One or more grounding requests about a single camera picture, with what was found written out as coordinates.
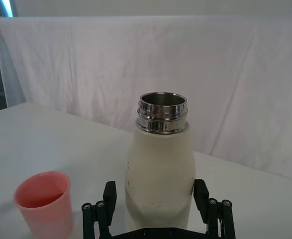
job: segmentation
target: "bottle neck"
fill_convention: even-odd
[[[155,134],[135,128],[135,143],[144,148],[162,147],[169,151],[180,147],[187,147],[189,143],[189,126],[181,132],[174,134]]]

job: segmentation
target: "cup rim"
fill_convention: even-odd
[[[20,205],[18,202],[17,202],[17,193],[19,192],[19,190],[21,190],[21,188],[23,186],[25,186],[27,183],[29,183],[30,181],[34,180],[34,178],[38,177],[38,176],[41,176],[41,175],[56,175],[56,174],[59,174],[59,175],[62,175],[63,177],[65,177],[66,181],[67,181],[67,188],[65,190],[65,192],[58,198],[56,199],[54,202],[51,202],[47,205],[44,205],[44,206],[41,206],[41,207],[37,207],[37,208],[28,208],[28,207],[24,207],[22,205]],[[17,189],[15,190],[14,192],[14,202],[16,204],[16,206],[21,209],[21,210],[24,210],[24,211],[37,211],[37,210],[41,210],[41,209],[45,209],[45,208],[48,208],[48,207],[51,207],[52,205],[58,203],[59,201],[61,201],[63,198],[65,198],[67,195],[67,192],[69,192],[70,190],[70,187],[71,187],[71,179],[69,178],[69,176],[67,176],[65,173],[63,172],[59,172],[59,171],[47,171],[47,172],[42,172],[42,173],[38,173],[38,174],[35,174],[27,179],[25,179],[18,187]]]

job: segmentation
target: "white table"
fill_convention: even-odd
[[[102,197],[106,181],[117,183],[111,226],[124,232],[124,184],[132,134],[33,104],[0,111],[0,239],[32,238],[12,203],[15,188],[27,177],[49,170],[72,180],[72,205],[81,238],[81,205]],[[195,152],[197,178],[210,196],[233,202],[238,239],[292,239],[292,181]],[[189,229],[205,232],[195,204]]]

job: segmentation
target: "screw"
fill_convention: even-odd
[[[97,203],[97,206],[100,208],[100,207],[102,207],[102,206],[104,206],[104,202],[99,202],[99,203]]]
[[[87,210],[88,208],[90,208],[90,205],[89,204],[86,204],[86,205],[83,206],[83,209],[84,210]]]
[[[170,230],[169,230],[169,234],[170,234],[170,235],[173,235],[173,234],[175,234],[175,233],[176,233],[176,230],[175,230],[175,229],[170,229]]]
[[[210,199],[210,200],[209,200],[209,203],[215,205],[215,204],[216,204],[216,200],[215,200],[215,199]]]
[[[146,236],[146,235],[149,235],[150,231],[148,229],[145,229],[142,233],[144,236]]]
[[[225,206],[228,206],[228,207],[231,206],[231,203],[230,203],[229,201],[223,201],[223,204],[224,204]]]

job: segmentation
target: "wall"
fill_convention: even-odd
[[[19,16],[292,15],[292,0],[12,0]]]

